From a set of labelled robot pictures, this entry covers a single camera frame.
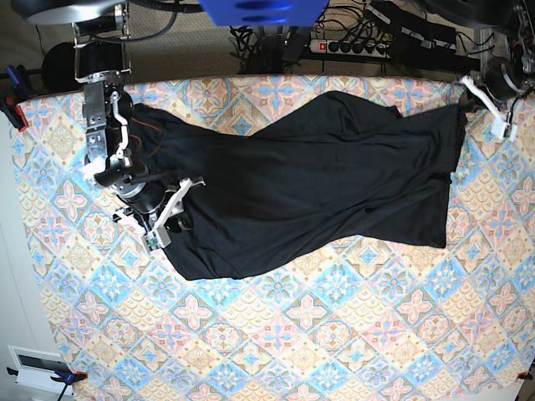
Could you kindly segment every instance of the metal bracket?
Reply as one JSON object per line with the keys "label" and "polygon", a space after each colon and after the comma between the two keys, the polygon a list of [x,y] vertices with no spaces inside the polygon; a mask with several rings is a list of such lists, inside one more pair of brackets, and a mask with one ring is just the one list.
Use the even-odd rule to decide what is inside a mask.
{"label": "metal bracket", "polygon": [[187,192],[198,185],[206,185],[203,179],[199,179],[196,182],[193,182],[189,178],[185,178],[180,182],[180,188],[175,194],[169,199],[166,207],[161,212],[160,217],[154,224],[152,230],[147,232],[144,236],[141,237],[141,242],[145,247],[147,252],[154,251],[156,249],[165,248],[171,244],[171,239],[169,233],[165,227],[167,219],[174,215],[173,211],[176,211],[176,207],[182,203],[182,199],[186,196]]}

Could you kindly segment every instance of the patterned fabric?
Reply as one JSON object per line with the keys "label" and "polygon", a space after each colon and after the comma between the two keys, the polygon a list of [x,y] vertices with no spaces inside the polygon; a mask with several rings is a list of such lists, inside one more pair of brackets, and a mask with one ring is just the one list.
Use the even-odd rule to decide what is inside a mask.
{"label": "patterned fabric", "polygon": [[[414,114],[461,89],[407,79],[257,77],[128,88],[135,102],[252,135],[341,90]],[[185,282],[119,202],[83,181],[82,95],[23,105],[12,132],[28,246],[77,400],[423,401],[511,385],[535,356],[535,100],[516,143],[470,116],[445,250],[360,236],[262,277]]]}

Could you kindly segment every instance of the red clamp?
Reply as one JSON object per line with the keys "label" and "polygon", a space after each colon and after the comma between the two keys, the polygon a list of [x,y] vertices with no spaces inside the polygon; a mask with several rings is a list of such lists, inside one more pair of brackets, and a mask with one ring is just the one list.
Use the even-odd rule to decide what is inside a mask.
{"label": "red clamp", "polygon": [[9,122],[18,129],[18,132],[23,132],[28,127],[23,110],[15,104],[12,98],[0,99],[0,111],[8,117]]}

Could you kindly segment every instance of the clamp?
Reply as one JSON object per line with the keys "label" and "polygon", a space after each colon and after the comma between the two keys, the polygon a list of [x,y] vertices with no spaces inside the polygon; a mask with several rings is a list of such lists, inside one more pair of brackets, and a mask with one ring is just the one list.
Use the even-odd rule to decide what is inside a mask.
{"label": "clamp", "polygon": [[50,376],[50,378],[54,382],[65,383],[65,387],[62,390],[61,394],[59,395],[58,401],[64,396],[65,390],[67,389],[68,386],[76,382],[81,382],[82,380],[85,380],[87,378],[87,373],[84,373],[84,372],[75,372],[75,373],[67,372],[66,373],[66,372],[60,372],[59,370],[54,370],[53,372],[59,376],[58,378]]}
{"label": "clamp", "polygon": [[2,111],[9,122],[18,129],[18,132],[23,132],[28,127],[28,121],[24,116],[24,112],[12,98],[0,99],[0,111]]}

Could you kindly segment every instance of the black garment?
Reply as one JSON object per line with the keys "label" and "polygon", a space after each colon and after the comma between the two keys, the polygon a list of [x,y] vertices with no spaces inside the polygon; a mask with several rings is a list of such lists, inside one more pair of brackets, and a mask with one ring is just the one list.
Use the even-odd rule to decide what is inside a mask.
{"label": "black garment", "polygon": [[251,137],[141,104],[134,117],[162,129],[131,127],[150,170],[206,182],[185,198],[195,228],[171,234],[165,249],[187,280],[256,276],[355,234],[446,246],[450,173],[466,123],[457,105],[402,118],[329,92]]}

